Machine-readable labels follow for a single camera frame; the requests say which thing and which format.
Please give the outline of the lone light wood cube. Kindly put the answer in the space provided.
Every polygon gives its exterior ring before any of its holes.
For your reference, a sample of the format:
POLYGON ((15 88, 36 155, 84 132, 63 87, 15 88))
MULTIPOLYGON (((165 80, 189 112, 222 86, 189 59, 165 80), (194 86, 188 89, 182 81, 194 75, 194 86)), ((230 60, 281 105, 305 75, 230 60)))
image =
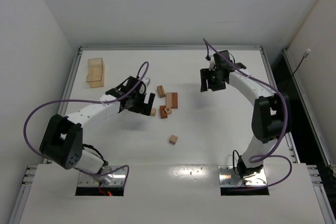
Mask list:
POLYGON ((171 135, 171 137, 169 138, 169 143, 175 145, 177 140, 178 140, 177 136, 171 135))

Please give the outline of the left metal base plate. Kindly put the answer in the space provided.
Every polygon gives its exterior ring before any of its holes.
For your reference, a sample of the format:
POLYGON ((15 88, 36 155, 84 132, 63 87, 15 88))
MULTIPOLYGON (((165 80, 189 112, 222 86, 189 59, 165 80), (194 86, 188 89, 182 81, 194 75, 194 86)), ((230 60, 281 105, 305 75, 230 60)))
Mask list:
POLYGON ((111 171, 114 172, 102 177, 92 177, 87 174, 80 173, 77 186, 98 187, 99 184, 102 184, 103 187, 123 187, 125 185, 128 169, 126 167, 120 168, 118 166, 107 166, 103 168, 102 173, 111 171))

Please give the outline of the light rectangular wood block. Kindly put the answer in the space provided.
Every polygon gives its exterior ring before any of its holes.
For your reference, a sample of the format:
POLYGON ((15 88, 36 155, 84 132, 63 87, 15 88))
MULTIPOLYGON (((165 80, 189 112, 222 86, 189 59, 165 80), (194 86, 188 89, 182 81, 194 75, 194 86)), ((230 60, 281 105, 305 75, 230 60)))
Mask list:
POLYGON ((166 96, 165 90, 162 85, 157 86, 157 92, 158 92, 159 98, 164 98, 166 96))

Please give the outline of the reddish long wood block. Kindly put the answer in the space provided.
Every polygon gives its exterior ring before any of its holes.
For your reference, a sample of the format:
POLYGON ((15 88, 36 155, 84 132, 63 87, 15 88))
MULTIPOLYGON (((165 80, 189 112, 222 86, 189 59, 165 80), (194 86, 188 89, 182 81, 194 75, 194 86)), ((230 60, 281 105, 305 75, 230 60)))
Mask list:
POLYGON ((172 92, 172 106, 171 108, 177 109, 178 108, 178 93, 172 92))

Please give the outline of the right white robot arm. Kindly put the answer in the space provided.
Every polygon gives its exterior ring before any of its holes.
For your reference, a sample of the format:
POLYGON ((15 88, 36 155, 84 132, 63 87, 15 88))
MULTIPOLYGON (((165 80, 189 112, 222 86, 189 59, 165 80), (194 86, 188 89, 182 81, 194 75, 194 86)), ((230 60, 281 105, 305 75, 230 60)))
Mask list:
POLYGON ((234 167, 236 174, 244 178, 261 170, 263 160, 275 151, 280 138, 289 132, 289 98, 254 79, 245 65, 230 59, 227 50, 207 55, 205 59, 209 66, 200 70, 201 92, 224 90, 230 85, 253 106, 253 138, 234 167))

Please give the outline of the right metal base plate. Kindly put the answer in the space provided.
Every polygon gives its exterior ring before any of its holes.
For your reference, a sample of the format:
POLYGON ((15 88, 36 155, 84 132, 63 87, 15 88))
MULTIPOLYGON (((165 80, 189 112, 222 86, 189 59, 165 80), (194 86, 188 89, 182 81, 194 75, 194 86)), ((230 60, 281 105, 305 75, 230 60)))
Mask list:
POLYGON ((264 168, 259 172, 244 175, 240 178, 234 172, 232 165, 218 166, 219 184, 221 188, 247 188, 262 187, 267 185, 267 178, 264 168))

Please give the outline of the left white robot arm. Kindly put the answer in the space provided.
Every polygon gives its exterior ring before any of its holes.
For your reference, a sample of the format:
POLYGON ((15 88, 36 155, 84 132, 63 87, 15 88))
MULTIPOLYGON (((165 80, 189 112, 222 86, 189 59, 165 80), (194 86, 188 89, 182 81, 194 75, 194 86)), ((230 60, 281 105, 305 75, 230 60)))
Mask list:
POLYGON ((65 116, 52 116, 40 152, 64 169, 74 168, 98 179, 108 176, 112 173, 108 162, 85 147, 83 137, 105 119, 125 110, 149 116, 155 98, 154 93, 146 93, 150 82, 147 77, 130 76, 106 91, 98 102, 65 116))

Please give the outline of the letter N wood cube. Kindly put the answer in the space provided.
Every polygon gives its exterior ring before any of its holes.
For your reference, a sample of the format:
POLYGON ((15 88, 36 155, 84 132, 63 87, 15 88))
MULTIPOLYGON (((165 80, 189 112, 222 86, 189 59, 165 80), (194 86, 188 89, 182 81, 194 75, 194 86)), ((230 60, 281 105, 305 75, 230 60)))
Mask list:
POLYGON ((172 109, 170 107, 165 107, 164 108, 164 112, 167 114, 167 115, 170 115, 172 114, 172 109))

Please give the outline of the letter Q wood cube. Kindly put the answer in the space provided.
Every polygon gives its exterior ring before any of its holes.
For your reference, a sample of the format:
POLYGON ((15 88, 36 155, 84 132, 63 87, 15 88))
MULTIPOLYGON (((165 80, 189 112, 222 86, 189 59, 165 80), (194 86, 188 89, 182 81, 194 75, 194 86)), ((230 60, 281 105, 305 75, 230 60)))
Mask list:
POLYGON ((150 116, 156 116, 156 108, 151 109, 151 114, 150 116))

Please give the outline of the brown arch wood block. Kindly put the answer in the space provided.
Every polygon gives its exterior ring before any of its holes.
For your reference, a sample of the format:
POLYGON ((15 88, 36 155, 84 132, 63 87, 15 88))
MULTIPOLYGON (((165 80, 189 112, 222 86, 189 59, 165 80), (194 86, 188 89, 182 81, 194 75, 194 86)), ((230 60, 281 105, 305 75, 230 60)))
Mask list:
POLYGON ((160 116, 162 119, 166 119, 168 117, 168 114, 166 113, 165 108, 166 108, 165 105, 160 106, 160 116))

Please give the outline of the metal base plate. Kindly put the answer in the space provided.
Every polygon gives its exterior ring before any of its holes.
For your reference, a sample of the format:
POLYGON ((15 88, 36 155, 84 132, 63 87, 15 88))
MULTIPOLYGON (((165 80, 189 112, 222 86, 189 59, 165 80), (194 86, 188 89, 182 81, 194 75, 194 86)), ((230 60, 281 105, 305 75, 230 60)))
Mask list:
POLYGON ((99 184, 102 184, 103 187, 123 187, 125 185, 128 169, 126 167, 120 168, 118 166, 107 166, 103 168, 102 173, 111 171, 114 172, 102 177, 92 177, 87 174, 80 173, 77 186, 98 187, 99 184))
POLYGON ((221 188, 247 188, 262 187, 267 185, 267 178, 264 168, 259 172, 244 175, 240 178, 234 172, 232 165, 218 166, 219 184, 221 188))

